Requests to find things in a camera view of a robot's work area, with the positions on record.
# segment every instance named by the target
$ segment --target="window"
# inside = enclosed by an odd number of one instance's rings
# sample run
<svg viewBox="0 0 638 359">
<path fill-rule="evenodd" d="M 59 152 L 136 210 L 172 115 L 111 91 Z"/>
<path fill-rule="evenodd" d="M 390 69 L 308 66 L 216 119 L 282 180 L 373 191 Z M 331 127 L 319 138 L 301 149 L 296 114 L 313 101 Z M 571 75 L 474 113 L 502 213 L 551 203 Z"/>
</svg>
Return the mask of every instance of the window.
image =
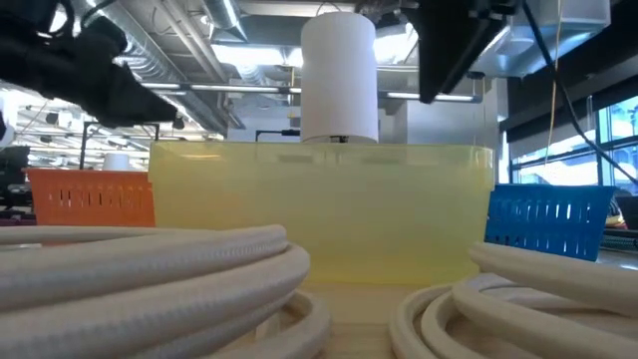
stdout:
<svg viewBox="0 0 638 359">
<path fill-rule="evenodd" d="M 602 109 L 595 114 L 600 139 L 594 130 L 585 136 L 617 162 L 633 177 L 638 176 L 638 96 Z M 545 183 L 556 185 L 615 185 L 638 195 L 638 185 L 621 171 L 588 149 L 579 136 L 570 137 L 546 149 L 521 156 L 512 161 L 511 181 L 514 183 Z"/>
<path fill-rule="evenodd" d="M 638 135 L 638 96 L 598 112 L 601 142 L 611 142 Z"/>
<path fill-rule="evenodd" d="M 610 154 L 615 162 L 628 174 L 636 178 L 638 175 L 638 147 L 629 146 L 612 151 Z M 638 195 L 638 186 L 627 178 L 621 171 L 613 169 L 611 164 L 603 161 L 604 184 L 615 185 L 620 189 L 625 189 L 633 195 Z"/>
<path fill-rule="evenodd" d="M 596 155 L 542 163 L 524 167 L 514 172 L 517 183 L 543 183 L 557 185 L 598 184 L 598 163 Z"/>
<path fill-rule="evenodd" d="M 591 140 L 591 141 L 595 141 L 596 140 L 596 131 L 595 130 L 590 130 L 587 131 L 585 133 L 585 136 L 587 137 L 587 139 Z M 588 145 L 585 144 L 585 141 L 579 136 L 576 135 L 574 137 L 571 137 L 569 139 L 551 144 L 549 146 L 549 155 L 550 156 L 556 156 L 556 155 L 562 155 L 562 154 L 568 154 L 572 151 L 575 150 L 580 150 L 580 149 L 584 149 L 586 148 Z M 516 160 L 514 160 L 515 164 L 525 164 L 534 160 L 540 160 L 540 159 L 544 159 L 545 158 L 545 154 L 546 154 L 546 149 L 540 149 L 538 151 L 534 151 L 531 154 L 527 154 L 525 156 L 519 157 Z"/>
</svg>

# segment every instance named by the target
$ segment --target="ceiling light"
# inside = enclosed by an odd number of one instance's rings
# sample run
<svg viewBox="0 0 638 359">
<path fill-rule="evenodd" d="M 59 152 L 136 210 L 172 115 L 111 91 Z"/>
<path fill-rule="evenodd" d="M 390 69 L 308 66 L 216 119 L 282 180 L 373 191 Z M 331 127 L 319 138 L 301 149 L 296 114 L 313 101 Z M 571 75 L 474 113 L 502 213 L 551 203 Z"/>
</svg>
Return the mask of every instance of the ceiling light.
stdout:
<svg viewBox="0 0 638 359">
<path fill-rule="evenodd" d="M 418 100 L 419 99 L 419 94 L 412 94 L 412 93 L 389 92 L 387 96 L 388 96 L 388 99 L 397 99 L 397 100 Z M 437 95 L 435 99 L 436 101 L 439 101 L 439 102 L 472 103 L 472 102 L 476 102 L 478 98 L 474 96 L 467 96 L 467 95 Z"/>
<path fill-rule="evenodd" d="M 283 56 L 271 47 L 211 45 L 221 63 L 233 65 L 282 65 Z"/>
<path fill-rule="evenodd" d="M 155 89 L 155 90 L 178 90 L 179 84 L 161 84 L 161 83 L 143 83 L 142 84 L 147 89 Z"/>
<path fill-rule="evenodd" d="M 193 90 L 203 91 L 237 91 L 242 93 L 257 93 L 257 94 L 278 94 L 279 88 L 266 87 L 266 86 L 235 86 L 235 85 L 192 85 Z"/>
<path fill-rule="evenodd" d="M 288 55 L 288 58 L 286 59 L 286 65 L 298 68 L 303 66 L 303 55 L 301 54 L 301 48 L 296 48 L 290 52 L 290 55 Z"/>
<path fill-rule="evenodd" d="M 470 102 L 476 102 L 478 100 L 478 98 L 474 97 L 474 96 L 468 96 L 468 95 L 437 95 L 435 97 L 436 101 L 440 101 L 440 102 L 466 102 L 466 103 L 470 103 Z"/>
</svg>

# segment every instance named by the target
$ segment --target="coiled hose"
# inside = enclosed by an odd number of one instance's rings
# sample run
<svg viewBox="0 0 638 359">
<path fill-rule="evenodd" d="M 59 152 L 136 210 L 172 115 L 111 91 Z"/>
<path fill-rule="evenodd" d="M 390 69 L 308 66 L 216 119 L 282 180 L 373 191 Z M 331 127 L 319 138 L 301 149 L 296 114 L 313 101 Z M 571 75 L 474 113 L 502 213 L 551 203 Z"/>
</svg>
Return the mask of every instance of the coiled hose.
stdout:
<svg viewBox="0 0 638 359">
<path fill-rule="evenodd" d="M 288 243 L 281 226 L 0 229 L 0 244 L 43 241 L 82 243 L 0 253 L 2 358 L 207 355 L 290 298 L 293 305 L 305 300 L 304 320 L 321 325 L 299 334 L 302 320 L 287 331 L 306 344 L 275 349 L 306 358 L 327 338 L 323 304 L 294 294 L 308 273 L 308 253 Z M 312 316 L 317 310 L 320 318 Z"/>
<path fill-rule="evenodd" d="M 638 352 L 638 337 L 621 336 L 540 311 L 602 308 L 609 317 L 623 318 L 616 326 L 635 333 L 635 271 L 487 243 L 475 244 L 470 255 L 481 269 L 493 274 L 421 290 L 407 297 L 394 312 L 390 336 L 399 358 L 485 358 L 448 333 L 448 325 L 460 316 L 542 358 L 620 359 Z"/>
</svg>

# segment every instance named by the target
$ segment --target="white container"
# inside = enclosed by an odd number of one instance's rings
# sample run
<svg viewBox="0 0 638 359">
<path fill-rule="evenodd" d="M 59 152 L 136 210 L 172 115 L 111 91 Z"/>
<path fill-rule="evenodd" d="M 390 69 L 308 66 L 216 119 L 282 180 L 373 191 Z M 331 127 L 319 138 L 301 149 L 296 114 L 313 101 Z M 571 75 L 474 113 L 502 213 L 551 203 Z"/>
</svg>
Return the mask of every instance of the white container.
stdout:
<svg viewBox="0 0 638 359">
<path fill-rule="evenodd" d="M 374 41 L 374 25 L 359 14 L 327 13 L 303 27 L 302 142 L 378 141 Z"/>
<path fill-rule="evenodd" d="M 129 155 L 107 154 L 104 158 L 102 171 L 130 171 Z"/>
</svg>

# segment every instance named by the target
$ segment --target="black cable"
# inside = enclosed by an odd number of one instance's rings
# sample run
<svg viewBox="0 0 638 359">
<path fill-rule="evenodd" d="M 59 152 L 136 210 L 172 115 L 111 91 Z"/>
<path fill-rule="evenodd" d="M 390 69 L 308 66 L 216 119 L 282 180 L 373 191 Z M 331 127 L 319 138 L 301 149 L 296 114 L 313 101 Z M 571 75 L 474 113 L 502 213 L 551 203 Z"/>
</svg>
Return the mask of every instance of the black cable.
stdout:
<svg viewBox="0 0 638 359">
<path fill-rule="evenodd" d="M 82 20 L 80 20 L 80 26 L 82 27 L 82 29 L 86 29 L 87 22 L 89 22 L 89 20 L 93 17 L 93 15 L 95 15 L 98 11 L 106 8 L 107 6 L 113 4 L 116 1 L 118 1 L 118 0 L 104 0 L 100 4 L 98 4 L 95 7 L 93 7 L 91 10 L 87 11 L 82 16 Z"/>
<path fill-rule="evenodd" d="M 580 128 L 580 125 L 578 125 L 578 116 L 576 115 L 574 106 L 571 103 L 571 100 L 569 99 L 567 88 L 565 87 L 565 84 L 562 82 L 562 79 L 560 78 L 560 74 L 554 67 L 554 63 L 553 63 L 553 60 L 551 59 L 551 55 L 549 55 L 549 50 L 547 49 L 547 45 L 545 44 L 545 41 L 542 39 L 542 35 L 540 34 L 540 29 L 538 28 L 538 24 L 536 23 L 536 19 L 531 13 L 531 10 L 529 9 L 529 6 L 527 5 L 526 0 L 522 2 L 522 11 L 525 13 L 527 22 L 529 22 L 531 31 L 533 32 L 534 38 L 536 39 L 536 44 L 538 45 L 538 48 L 540 48 L 540 52 L 542 53 L 542 57 L 545 59 L 545 63 L 547 64 L 547 67 L 549 68 L 549 72 L 551 73 L 554 79 L 554 83 L 556 83 L 556 86 L 560 90 L 560 94 L 562 95 L 563 107 L 567 107 L 567 110 L 569 111 L 569 115 L 570 115 L 569 120 L 571 121 L 571 125 L 574 127 L 574 130 L 576 130 L 576 133 L 580 135 L 580 137 L 585 141 L 585 143 L 591 149 L 593 149 L 602 158 L 606 159 L 609 163 L 611 163 L 611 165 L 614 166 L 617 170 L 619 170 L 622 174 L 626 175 L 627 178 L 631 180 L 634 184 L 638 185 L 638 180 L 636 180 L 634 177 L 628 174 L 623 168 L 621 168 L 620 165 L 618 165 L 618 163 L 616 163 L 611 157 L 609 157 L 609 155 L 607 155 L 595 143 L 587 139 L 587 137 L 585 136 L 585 133 Z"/>
</svg>

